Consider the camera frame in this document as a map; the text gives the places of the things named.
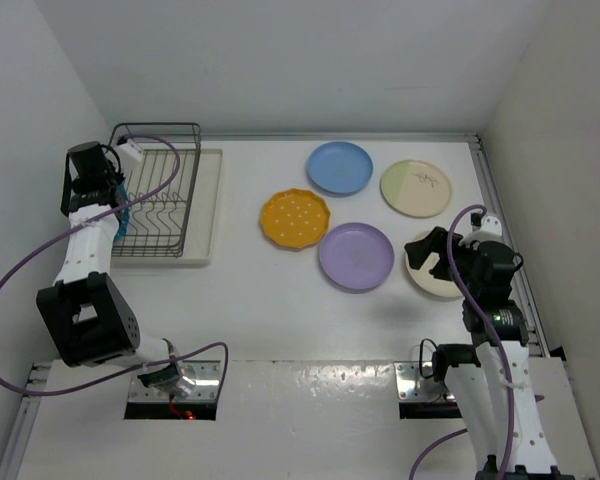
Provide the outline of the teal polka dot plate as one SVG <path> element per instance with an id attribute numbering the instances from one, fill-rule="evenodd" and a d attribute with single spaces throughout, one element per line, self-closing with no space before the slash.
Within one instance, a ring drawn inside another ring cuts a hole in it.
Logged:
<path id="1" fill-rule="evenodd" d="M 123 184 L 118 186 L 118 191 L 121 197 L 121 204 L 126 205 L 130 202 L 128 197 L 128 193 L 126 187 Z M 114 236 L 114 242 L 121 241 L 127 233 L 127 228 L 130 220 L 130 208 L 126 207 L 124 210 L 117 214 L 117 219 L 119 221 L 118 230 Z"/>

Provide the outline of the cream bear plate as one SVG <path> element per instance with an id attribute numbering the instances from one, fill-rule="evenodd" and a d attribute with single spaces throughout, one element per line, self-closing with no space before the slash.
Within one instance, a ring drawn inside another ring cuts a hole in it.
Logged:
<path id="1" fill-rule="evenodd" d="M 444 300 L 455 300 L 463 297 L 453 281 L 436 279 L 430 270 L 438 263 L 439 254 L 431 253 L 419 270 L 410 266 L 408 255 L 405 255 L 406 271 L 410 279 L 423 291 Z"/>

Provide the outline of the green and cream plate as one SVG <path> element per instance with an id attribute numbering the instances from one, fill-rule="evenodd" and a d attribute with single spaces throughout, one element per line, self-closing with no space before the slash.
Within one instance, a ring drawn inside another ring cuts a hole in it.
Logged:
<path id="1" fill-rule="evenodd" d="M 441 214 L 453 192 L 447 175 L 421 160 L 401 160 L 390 165 L 381 176 L 380 191 L 393 210 L 413 218 Z"/>

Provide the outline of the purple plate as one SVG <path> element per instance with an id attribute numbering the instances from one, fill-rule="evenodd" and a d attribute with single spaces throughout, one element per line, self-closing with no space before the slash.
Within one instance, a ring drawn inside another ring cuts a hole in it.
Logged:
<path id="1" fill-rule="evenodd" d="M 381 230 L 367 223 L 349 222 L 324 236 L 318 258 L 322 271 L 335 284 L 347 290 L 368 291 L 388 279 L 395 253 Z"/>

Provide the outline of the light blue plate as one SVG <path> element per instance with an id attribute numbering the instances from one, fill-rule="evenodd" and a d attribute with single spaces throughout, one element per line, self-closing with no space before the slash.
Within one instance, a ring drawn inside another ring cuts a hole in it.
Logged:
<path id="1" fill-rule="evenodd" d="M 308 157 L 307 174 L 321 190 L 349 196 L 364 189 L 373 171 L 371 156 L 360 146 L 343 141 L 317 147 Z"/>

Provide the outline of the yellow polka dot plate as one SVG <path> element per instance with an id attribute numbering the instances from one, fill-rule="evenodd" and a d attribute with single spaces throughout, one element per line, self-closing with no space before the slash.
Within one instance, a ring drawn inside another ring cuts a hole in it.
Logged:
<path id="1" fill-rule="evenodd" d="M 318 244 L 329 230 L 331 211 L 310 190 L 291 188 L 275 193 L 262 206 L 263 234 L 279 247 L 301 250 Z"/>

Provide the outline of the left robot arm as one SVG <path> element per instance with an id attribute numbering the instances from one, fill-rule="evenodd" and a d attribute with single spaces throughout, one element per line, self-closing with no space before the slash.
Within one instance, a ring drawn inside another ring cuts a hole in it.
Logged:
<path id="1" fill-rule="evenodd" d="M 182 378 L 175 346 L 142 334 L 110 276 L 113 243 L 130 210 L 123 167 L 141 161 L 142 150 L 131 139 L 68 150 L 61 211 L 73 231 L 62 268 L 52 286 L 38 291 L 36 305 L 67 366 L 138 364 L 144 386 L 175 396 Z"/>

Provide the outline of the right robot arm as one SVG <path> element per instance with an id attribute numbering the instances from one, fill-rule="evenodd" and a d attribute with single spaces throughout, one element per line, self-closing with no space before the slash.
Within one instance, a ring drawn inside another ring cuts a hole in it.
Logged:
<path id="1" fill-rule="evenodd" d="M 522 257 L 492 232 L 468 238 L 436 227 L 406 244 L 409 267 L 427 261 L 436 280 L 463 292 L 468 344 L 440 344 L 433 379 L 455 397 L 473 446 L 478 479 L 564 479 L 546 439 L 530 377 L 529 333 L 511 300 L 511 281 Z"/>

